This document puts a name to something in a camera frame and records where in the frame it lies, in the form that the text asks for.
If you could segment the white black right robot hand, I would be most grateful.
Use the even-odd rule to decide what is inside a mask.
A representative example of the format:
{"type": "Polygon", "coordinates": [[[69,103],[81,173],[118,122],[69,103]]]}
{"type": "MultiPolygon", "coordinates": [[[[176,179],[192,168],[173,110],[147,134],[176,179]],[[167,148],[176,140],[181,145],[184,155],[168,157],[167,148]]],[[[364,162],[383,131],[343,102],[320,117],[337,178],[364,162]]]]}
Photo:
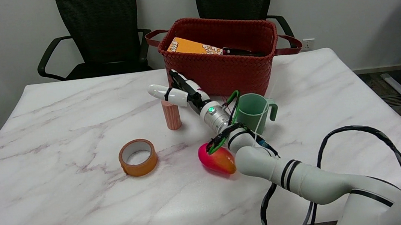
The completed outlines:
{"type": "Polygon", "coordinates": [[[149,85],[148,94],[173,105],[190,106],[198,114],[207,103],[212,101],[209,95],[193,80],[189,80],[173,69],[169,71],[169,75],[171,78],[169,87],[159,84],[149,85]]]}

